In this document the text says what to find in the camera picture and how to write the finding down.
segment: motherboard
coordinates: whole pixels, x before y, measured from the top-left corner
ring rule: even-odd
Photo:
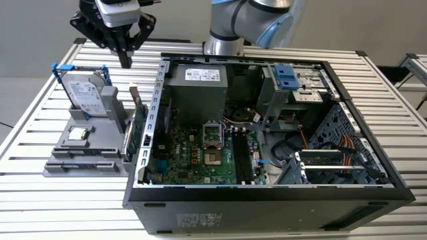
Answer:
[[[221,144],[209,145],[207,140]],[[254,131],[226,130],[222,126],[217,130],[211,125],[177,126],[167,155],[155,160],[154,184],[266,184],[263,164],[257,161],[262,155]]]

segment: barcode label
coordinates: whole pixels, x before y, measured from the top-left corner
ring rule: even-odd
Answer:
[[[221,70],[190,68],[186,70],[186,80],[219,82],[222,80]]]

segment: blue latch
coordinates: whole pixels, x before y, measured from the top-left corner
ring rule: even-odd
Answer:
[[[298,90],[301,88],[300,80],[290,65],[274,65],[274,76],[281,89]]]

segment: label sticker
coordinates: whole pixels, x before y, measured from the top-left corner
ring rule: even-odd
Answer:
[[[98,88],[91,82],[70,81],[70,91],[82,108],[91,116],[107,114]]]
[[[254,117],[254,122],[259,122],[261,121],[261,118],[262,118],[262,115],[259,115],[258,113],[255,114],[255,117]]]
[[[221,70],[214,69],[187,69],[186,80],[189,81],[221,81]]]
[[[178,213],[177,221],[181,228],[219,227],[222,213]]]

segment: metal slotted work surface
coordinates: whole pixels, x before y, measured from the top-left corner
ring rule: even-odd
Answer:
[[[119,99],[134,107],[129,83],[150,103],[161,52],[201,54],[202,45],[147,42],[134,56],[133,69],[94,43],[75,44],[62,63],[110,67]],[[368,57],[354,51],[246,48],[249,57],[329,61],[354,98],[378,141],[413,188],[417,201],[352,232],[178,236],[181,239],[346,239],[427,238],[426,122],[390,85]],[[51,156],[70,119],[70,101],[51,77],[0,147],[0,239],[158,239],[150,236],[133,210],[122,208],[127,178],[45,178]]]
[[[409,53],[401,63],[427,86],[427,55]]]

